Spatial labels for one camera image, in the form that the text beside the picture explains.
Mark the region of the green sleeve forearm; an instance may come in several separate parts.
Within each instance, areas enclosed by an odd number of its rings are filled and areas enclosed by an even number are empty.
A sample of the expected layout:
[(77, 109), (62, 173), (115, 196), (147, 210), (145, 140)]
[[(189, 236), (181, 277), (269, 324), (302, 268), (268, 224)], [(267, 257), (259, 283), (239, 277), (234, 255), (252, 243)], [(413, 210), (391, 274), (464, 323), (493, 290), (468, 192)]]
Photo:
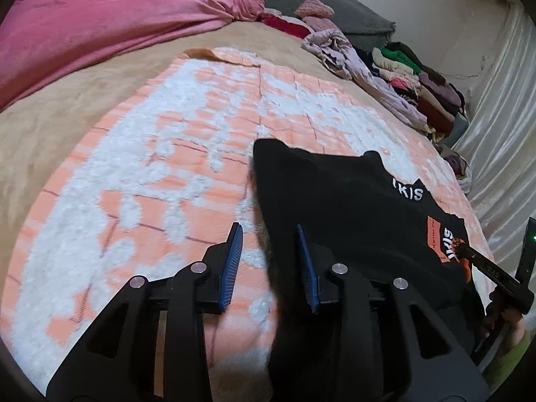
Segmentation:
[(526, 331), (522, 340), (503, 355), (497, 354), (482, 373), (490, 392), (495, 392), (513, 372), (531, 344), (531, 333)]

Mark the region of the person's right hand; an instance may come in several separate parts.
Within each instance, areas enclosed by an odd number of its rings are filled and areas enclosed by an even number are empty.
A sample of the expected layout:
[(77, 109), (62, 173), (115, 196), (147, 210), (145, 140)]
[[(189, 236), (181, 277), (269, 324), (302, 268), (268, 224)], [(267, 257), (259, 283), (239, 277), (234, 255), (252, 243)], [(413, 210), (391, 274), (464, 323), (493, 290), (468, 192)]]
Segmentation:
[(486, 308), (486, 329), (484, 330), (484, 334), (489, 336), (490, 332), (495, 329), (500, 320), (503, 320), (508, 327), (506, 335), (499, 348), (499, 351), (504, 355), (521, 343), (525, 336), (526, 324), (522, 313), (519, 313), (518, 310), (503, 310), (493, 303), (490, 303)]

